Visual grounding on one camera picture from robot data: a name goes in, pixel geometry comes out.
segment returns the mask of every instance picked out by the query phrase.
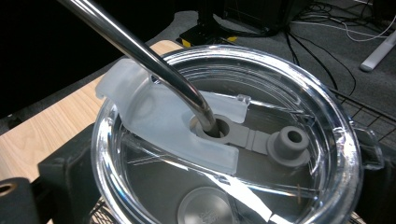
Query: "clear plastic lid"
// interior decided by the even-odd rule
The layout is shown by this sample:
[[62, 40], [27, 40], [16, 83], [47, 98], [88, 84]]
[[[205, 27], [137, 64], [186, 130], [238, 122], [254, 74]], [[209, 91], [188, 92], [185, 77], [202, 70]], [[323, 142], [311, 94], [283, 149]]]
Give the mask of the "clear plastic lid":
[[[235, 170], [222, 172], [211, 166], [227, 161], [222, 154], [202, 163], [169, 150], [162, 140], [158, 143], [157, 137], [144, 135], [141, 124], [126, 125], [125, 120], [141, 118], [120, 112], [123, 103], [108, 97], [94, 126], [92, 164], [97, 185], [119, 222], [342, 223], [348, 219], [361, 189], [358, 143], [342, 108], [316, 78], [275, 56], [241, 47], [194, 47], [164, 58], [198, 90], [246, 105], [243, 120], [229, 119], [232, 112], [215, 112], [225, 127], [220, 139], [200, 132], [193, 116], [184, 118], [189, 134], [214, 142], [212, 146], [235, 148]], [[151, 78], [148, 81], [161, 87]], [[176, 107], [176, 101], [164, 106]], [[130, 107], [134, 110], [138, 105], [134, 101]], [[172, 123], [169, 116], [153, 114], [151, 129], [156, 129], [156, 122]], [[184, 135], [172, 134], [174, 126], [165, 129], [169, 133], [165, 140], [183, 142]], [[192, 143], [178, 151], [183, 148], [192, 152], [199, 148], [197, 158], [208, 158], [205, 150], [212, 149]]]

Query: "black object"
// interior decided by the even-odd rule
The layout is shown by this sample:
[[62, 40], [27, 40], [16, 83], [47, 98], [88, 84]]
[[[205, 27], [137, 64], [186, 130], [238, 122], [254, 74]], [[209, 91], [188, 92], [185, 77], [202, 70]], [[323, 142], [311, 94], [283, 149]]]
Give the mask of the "black object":
[[0, 182], [0, 223], [89, 223], [100, 198], [92, 172], [93, 124], [38, 164], [39, 178]]
[[368, 224], [393, 223], [396, 220], [396, 151], [382, 146], [385, 167], [364, 170], [361, 197], [356, 213]]
[[38, 164], [39, 179], [56, 204], [55, 223], [87, 222], [100, 198], [92, 172], [92, 129], [90, 125]]
[[[174, 19], [174, 0], [96, 0], [148, 41]], [[0, 118], [73, 84], [122, 53], [53, 0], [0, 6]]]
[[0, 181], [0, 223], [40, 223], [28, 179]]
[[277, 32], [313, 0], [225, 0], [224, 19]]
[[195, 5], [198, 10], [197, 25], [190, 30], [182, 33], [177, 41], [185, 47], [224, 44], [229, 37], [232, 37], [228, 31], [221, 29], [220, 25], [215, 21], [215, 4], [211, 0], [202, 0]]

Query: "wire rack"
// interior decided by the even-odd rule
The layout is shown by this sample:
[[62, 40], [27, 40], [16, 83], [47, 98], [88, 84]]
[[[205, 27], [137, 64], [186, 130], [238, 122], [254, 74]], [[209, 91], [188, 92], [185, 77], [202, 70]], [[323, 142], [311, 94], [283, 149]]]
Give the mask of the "wire rack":
[[381, 147], [391, 149], [396, 147], [396, 118], [367, 104], [358, 102], [339, 91], [331, 91], [355, 123], [369, 128], [375, 133]]
[[90, 213], [90, 224], [115, 224], [118, 223], [110, 212], [105, 200], [100, 198]]

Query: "black cable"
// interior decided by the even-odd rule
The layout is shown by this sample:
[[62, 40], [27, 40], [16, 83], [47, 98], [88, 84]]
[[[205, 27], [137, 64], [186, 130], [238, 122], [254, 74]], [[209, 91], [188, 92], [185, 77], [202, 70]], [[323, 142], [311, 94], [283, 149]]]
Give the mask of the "black cable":
[[298, 65], [298, 66], [300, 66], [300, 62], [298, 61], [297, 54], [294, 52], [294, 49], [293, 49], [293, 47], [291, 46], [291, 43], [290, 43], [289, 30], [284, 30], [283, 33], [285, 34], [286, 42], [288, 43], [288, 47], [290, 49], [290, 52], [291, 52], [291, 55], [292, 55], [292, 58], [293, 58], [293, 63]]
[[334, 58], [337, 62], [339, 62], [343, 67], [345, 67], [345, 69], [348, 71], [348, 73], [350, 74], [350, 76], [351, 76], [352, 79], [353, 79], [353, 88], [352, 88], [352, 91], [350, 92], [349, 96], [352, 95], [352, 93], [353, 93], [353, 92], [355, 91], [355, 89], [356, 89], [356, 78], [355, 78], [355, 76], [353, 76], [352, 72], [347, 68], [347, 66], [344, 65], [343, 63], [341, 63], [337, 58], [335, 58], [335, 57], [334, 57], [328, 50], [326, 50], [325, 48], [323, 48], [323, 47], [321, 47], [321, 46], [315, 44], [314, 42], [312, 42], [312, 41], [309, 40], [309, 39], [300, 37], [300, 36], [298, 36], [298, 35], [296, 35], [296, 34], [293, 34], [293, 35], [296, 36], [296, 37], [298, 37], [298, 38], [300, 38], [300, 39], [302, 39], [302, 40], [304, 40], [304, 41], [307, 41], [307, 42], [311, 43], [312, 45], [316, 46], [317, 48], [320, 48], [320, 49], [324, 50], [324, 51], [325, 51], [326, 53], [328, 53], [332, 58]]
[[332, 76], [332, 73], [329, 71], [329, 69], [326, 67], [326, 65], [324, 65], [323, 62], [314, 53], [312, 53], [311, 50], [309, 50], [299, 39], [297, 39], [297, 37], [292, 35], [290, 32], [289, 32], [289, 36], [291, 36], [291, 38], [293, 38], [301, 47], [303, 47], [303, 49], [306, 50], [306, 52], [308, 52], [320, 64], [320, 66], [326, 71], [327, 75], [329, 76], [330, 80], [332, 81], [332, 85], [338, 91], [337, 83], [335, 82], [335, 79]]

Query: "gray floor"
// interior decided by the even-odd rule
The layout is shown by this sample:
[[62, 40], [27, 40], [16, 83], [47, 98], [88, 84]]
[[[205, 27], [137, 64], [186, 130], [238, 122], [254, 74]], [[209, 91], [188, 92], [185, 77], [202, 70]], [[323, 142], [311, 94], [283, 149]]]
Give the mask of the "gray floor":
[[[354, 1], [342, 0], [325, 2], [341, 7], [347, 7], [356, 4]], [[361, 7], [356, 7], [354, 9], [357, 12], [360, 12]], [[181, 33], [196, 25], [197, 18], [198, 14], [195, 11], [178, 12], [175, 15], [174, 21], [163, 32], [148, 41], [147, 44], [152, 45], [153, 43], [164, 39], [176, 40]], [[244, 26], [240, 26], [230, 21], [224, 21], [217, 17], [215, 18], [220, 24], [226, 27], [235, 30], [249, 31], [249, 29]], [[334, 22], [326, 22], [324, 24], [336, 26], [338, 28], [345, 28], [343, 25], [339, 25]], [[348, 28], [353, 31], [378, 35], [378, 33], [364, 27]], [[343, 63], [352, 72], [353, 77], [356, 78], [356, 90], [354, 90], [350, 96], [352, 99], [384, 113], [387, 118], [393, 118], [396, 116], [396, 50], [392, 50], [387, 55], [387, 57], [384, 58], [382, 62], [375, 68], [374, 71], [370, 73], [364, 73], [359, 69], [359, 65], [366, 59], [366, 57], [371, 54], [371, 52], [373, 52], [373, 50], [375, 50], [377, 46], [382, 43], [384, 40], [383, 38], [376, 38], [371, 41], [355, 42], [347, 37], [347, 32], [345, 30], [335, 29], [333, 27], [324, 25], [301, 24], [297, 22], [292, 22], [290, 24], [290, 29], [294, 34], [307, 38], [317, 45], [325, 48], [339, 62]], [[351, 35], [358, 39], [369, 38], [368, 36], [364, 35]], [[317, 48], [309, 42], [303, 40], [302, 42], [331, 71], [338, 85], [339, 91], [342, 94], [348, 96], [353, 89], [354, 81], [345, 67], [337, 62], [323, 49]], [[283, 33], [266, 38], [238, 37], [234, 43], [236, 45], [262, 50], [292, 62], [290, 49], [288, 48], [286, 38]], [[317, 77], [326, 86], [333, 88], [329, 76], [318, 64], [318, 62], [316, 62], [314, 58], [303, 48], [301, 48], [295, 41], [291, 40], [291, 45], [298, 56], [301, 67], [311, 73], [313, 76]], [[106, 70], [108, 70], [109, 67], [111, 67], [112, 64], [106, 64], [102, 69], [87, 76], [78, 83], [71, 85], [64, 90], [60, 90], [46, 99], [14, 113], [13, 117], [0, 119], [0, 134], [5, 133], [8, 130], [7, 124], [10, 120], [15, 118], [19, 118], [21, 121], [29, 119], [34, 114], [40, 112], [49, 105], [56, 103], [59, 99], [62, 99], [67, 94], [82, 87], [88, 81], [102, 75]]]

